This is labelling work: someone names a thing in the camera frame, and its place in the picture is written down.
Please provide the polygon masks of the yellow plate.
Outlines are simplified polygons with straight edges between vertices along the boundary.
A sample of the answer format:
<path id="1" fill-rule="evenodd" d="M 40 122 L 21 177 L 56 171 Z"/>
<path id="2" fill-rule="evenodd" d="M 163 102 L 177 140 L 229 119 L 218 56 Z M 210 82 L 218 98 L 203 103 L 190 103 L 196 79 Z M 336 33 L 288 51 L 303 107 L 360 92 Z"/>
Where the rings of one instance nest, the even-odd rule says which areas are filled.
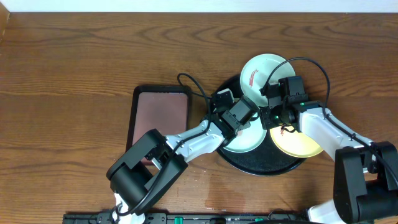
<path id="1" fill-rule="evenodd" d="M 269 130 L 274 144 L 284 153 L 299 158 L 316 156 L 323 149 L 312 138 L 300 133 L 292 126 L 281 126 Z"/>

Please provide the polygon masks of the black round serving tray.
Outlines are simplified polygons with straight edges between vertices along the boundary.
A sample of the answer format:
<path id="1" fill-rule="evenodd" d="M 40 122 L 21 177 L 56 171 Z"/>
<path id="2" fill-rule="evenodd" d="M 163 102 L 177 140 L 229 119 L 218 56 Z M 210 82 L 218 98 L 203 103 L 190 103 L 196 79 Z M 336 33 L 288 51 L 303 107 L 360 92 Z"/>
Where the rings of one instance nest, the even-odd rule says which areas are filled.
<path id="1" fill-rule="evenodd" d="M 249 152 L 234 153 L 223 149 L 223 147 L 220 146 L 216 151 L 226 162 L 252 175 L 281 175 L 297 168 L 305 161 L 304 158 L 292 157 L 282 152 L 274 144 L 268 132 L 263 142 Z"/>

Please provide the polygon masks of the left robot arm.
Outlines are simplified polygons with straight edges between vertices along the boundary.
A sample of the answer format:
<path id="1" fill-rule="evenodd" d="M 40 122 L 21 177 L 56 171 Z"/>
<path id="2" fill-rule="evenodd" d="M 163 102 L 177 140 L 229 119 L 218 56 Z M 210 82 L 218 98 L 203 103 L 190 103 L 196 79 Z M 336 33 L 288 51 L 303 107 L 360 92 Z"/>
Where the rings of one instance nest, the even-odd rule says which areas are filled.
<path id="1" fill-rule="evenodd" d="M 242 96 L 228 109 L 208 113 L 197 127 L 184 133 L 146 132 L 106 173 L 116 198 L 113 222 L 143 223 L 145 212 L 164 196 L 191 160 L 230 143 L 257 111 L 257 105 Z"/>

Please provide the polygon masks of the light blue plate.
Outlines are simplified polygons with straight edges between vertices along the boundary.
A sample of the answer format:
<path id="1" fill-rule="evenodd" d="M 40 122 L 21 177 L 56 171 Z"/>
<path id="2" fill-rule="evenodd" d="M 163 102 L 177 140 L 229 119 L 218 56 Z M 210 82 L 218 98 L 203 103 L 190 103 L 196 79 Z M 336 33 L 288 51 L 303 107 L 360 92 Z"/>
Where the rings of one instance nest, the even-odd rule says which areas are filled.
<path id="1" fill-rule="evenodd" d="M 260 89 L 266 84 L 269 75 L 285 59 L 275 54 L 261 54 L 250 59 L 242 69 L 240 86 L 243 95 L 253 101 L 258 107 L 266 107 L 271 102 L 272 107 L 282 104 L 280 91 L 276 88 L 276 94 L 262 96 Z"/>
<path id="2" fill-rule="evenodd" d="M 257 148 L 265 139 L 267 130 L 263 129 L 259 118 L 249 122 L 250 127 L 239 131 L 238 135 L 223 149 L 234 152 L 244 153 Z"/>

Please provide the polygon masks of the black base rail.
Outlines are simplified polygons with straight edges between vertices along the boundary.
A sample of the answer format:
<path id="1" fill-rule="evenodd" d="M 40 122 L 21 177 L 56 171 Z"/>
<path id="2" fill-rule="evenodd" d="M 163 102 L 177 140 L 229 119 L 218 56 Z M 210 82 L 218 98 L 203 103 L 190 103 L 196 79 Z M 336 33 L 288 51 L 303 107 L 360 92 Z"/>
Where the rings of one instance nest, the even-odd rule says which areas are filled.
<path id="1" fill-rule="evenodd" d="M 65 214 L 63 224 L 122 223 L 114 221 L 109 212 L 97 214 Z M 168 215 L 147 213 L 143 224 L 244 224 L 244 223 L 309 223 L 303 215 L 273 213 L 271 215 Z"/>

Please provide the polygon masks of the black rectangular water tray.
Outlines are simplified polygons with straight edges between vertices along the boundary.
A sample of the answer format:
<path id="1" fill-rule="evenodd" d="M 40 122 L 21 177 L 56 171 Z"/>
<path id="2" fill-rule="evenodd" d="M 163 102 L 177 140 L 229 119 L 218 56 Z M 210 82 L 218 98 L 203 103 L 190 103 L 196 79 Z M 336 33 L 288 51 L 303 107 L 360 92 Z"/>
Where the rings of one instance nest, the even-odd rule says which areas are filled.
<path id="1" fill-rule="evenodd" d="M 139 85 L 132 97 L 126 150 L 151 129 L 163 136 L 188 129 L 192 107 L 190 89 L 175 85 Z"/>

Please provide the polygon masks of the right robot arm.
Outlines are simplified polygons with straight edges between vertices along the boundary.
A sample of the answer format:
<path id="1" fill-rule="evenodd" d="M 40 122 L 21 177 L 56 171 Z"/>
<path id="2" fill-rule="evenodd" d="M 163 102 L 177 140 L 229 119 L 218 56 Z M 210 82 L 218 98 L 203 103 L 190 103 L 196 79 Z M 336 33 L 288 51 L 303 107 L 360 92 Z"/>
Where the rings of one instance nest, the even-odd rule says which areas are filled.
<path id="1" fill-rule="evenodd" d="M 397 149 L 336 119 L 325 104 L 287 98 L 260 109 L 268 129 L 283 124 L 314 140 L 335 163 L 333 199 L 313 206 L 313 222 L 359 223 L 397 215 Z"/>

